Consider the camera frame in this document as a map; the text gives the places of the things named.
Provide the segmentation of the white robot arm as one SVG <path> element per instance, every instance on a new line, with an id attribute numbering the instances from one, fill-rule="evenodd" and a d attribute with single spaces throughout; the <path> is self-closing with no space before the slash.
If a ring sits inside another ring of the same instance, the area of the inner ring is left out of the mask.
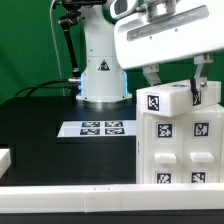
<path id="1" fill-rule="evenodd" d="M 114 103 L 130 97 L 129 69 L 224 50 L 224 0 L 107 0 L 81 8 L 86 69 L 78 97 Z"/>

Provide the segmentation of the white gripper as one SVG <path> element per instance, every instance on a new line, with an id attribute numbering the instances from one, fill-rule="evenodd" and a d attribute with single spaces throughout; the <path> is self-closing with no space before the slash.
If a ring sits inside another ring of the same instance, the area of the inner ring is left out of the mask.
<path id="1" fill-rule="evenodd" d="M 224 0 L 115 0 L 113 18 L 118 63 L 145 66 L 151 86 L 162 83 L 158 64 L 195 56 L 190 86 L 193 105 L 201 104 L 212 53 L 224 49 Z"/>

